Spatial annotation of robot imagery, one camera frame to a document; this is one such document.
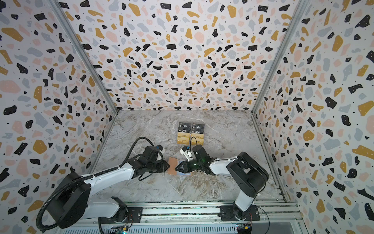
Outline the pink leather card holder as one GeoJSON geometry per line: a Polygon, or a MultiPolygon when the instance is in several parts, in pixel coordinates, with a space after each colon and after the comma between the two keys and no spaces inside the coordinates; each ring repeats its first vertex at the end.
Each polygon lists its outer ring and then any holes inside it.
{"type": "Polygon", "coordinates": [[[173,175],[173,176],[191,176],[192,173],[184,174],[181,172],[176,171],[176,167],[181,163],[181,160],[177,158],[170,157],[168,159],[169,169],[167,170],[167,174],[173,175]]]}

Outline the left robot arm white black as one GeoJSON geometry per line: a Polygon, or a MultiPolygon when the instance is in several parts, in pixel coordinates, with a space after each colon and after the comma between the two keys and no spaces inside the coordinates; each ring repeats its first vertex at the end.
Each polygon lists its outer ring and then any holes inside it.
{"type": "Polygon", "coordinates": [[[41,231],[55,227],[65,229],[83,219],[108,219],[114,223],[136,223],[141,217],[140,210],[132,211],[118,197],[106,201],[92,201],[98,192],[123,181],[145,179],[144,174],[164,173],[169,164],[163,158],[161,145],[147,146],[143,153],[129,159],[122,166],[80,176],[68,174],[54,193],[43,204],[37,218],[41,231]]]}

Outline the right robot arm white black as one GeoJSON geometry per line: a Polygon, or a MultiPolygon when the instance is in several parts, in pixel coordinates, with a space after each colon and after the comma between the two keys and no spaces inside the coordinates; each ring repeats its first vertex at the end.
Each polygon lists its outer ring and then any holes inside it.
{"type": "Polygon", "coordinates": [[[193,148],[184,146],[180,153],[187,159],[176,166],[177,172],[188,174],[199,171],[211,176],[231,176],[240,188],[232,205],[232,216],[238,220],[248,217],[255,198],[269,180],[268,172],[259,163],[245,152],[229,159],[212,158],[202,145],[193,148]]]}

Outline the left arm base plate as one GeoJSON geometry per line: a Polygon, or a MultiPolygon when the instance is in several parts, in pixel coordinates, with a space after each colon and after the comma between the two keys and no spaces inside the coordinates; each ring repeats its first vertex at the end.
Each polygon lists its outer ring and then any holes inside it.
{"type": "Polygon", "coordinates": [[[100,217],[102,224],[125,225],[140,223],[143,214],[142,207],[120,208],[112,217],[100,217]]]}

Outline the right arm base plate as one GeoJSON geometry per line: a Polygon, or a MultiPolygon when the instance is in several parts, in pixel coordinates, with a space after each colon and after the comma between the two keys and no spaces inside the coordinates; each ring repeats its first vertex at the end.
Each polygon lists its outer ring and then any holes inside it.
{"type": "Polygon", "coordinates": [[[234,205],[220,206],[218,217],[222,221],[259,221],[260,215],[258,207],[251,205],[246,211],[240,210],[234,205]]]}

